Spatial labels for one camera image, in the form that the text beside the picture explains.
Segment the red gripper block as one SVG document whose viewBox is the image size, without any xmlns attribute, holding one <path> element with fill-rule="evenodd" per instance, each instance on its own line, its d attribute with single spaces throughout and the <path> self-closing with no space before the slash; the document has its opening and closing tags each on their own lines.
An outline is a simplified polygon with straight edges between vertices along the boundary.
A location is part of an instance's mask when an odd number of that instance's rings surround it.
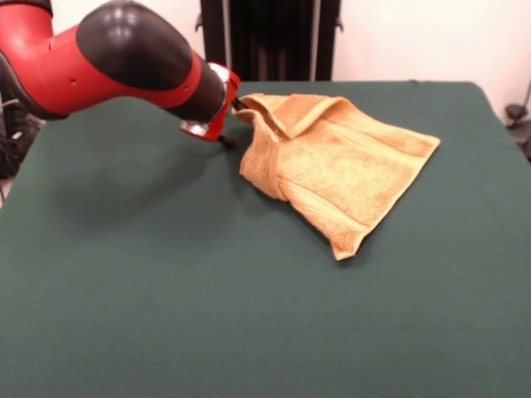
<svg viewBox="0 0 531 398">
<path fill-rule="evenodd" d="M 241 100 L 237 98 L 237 92 L 241 85 L 240 78 L 225 66 L 209 62 L 210 68 L 217 74 L 224 85 L 225 96 L 222 107 L 216 116 L 207 124 L 207 130 L 203 138 L 209 142 L 221 143 L 225 148 L 234 148 L 235 141 L 222 133 L 227 115 L 233 107 L 236 111 L 247 109 Z"/>
</svg>

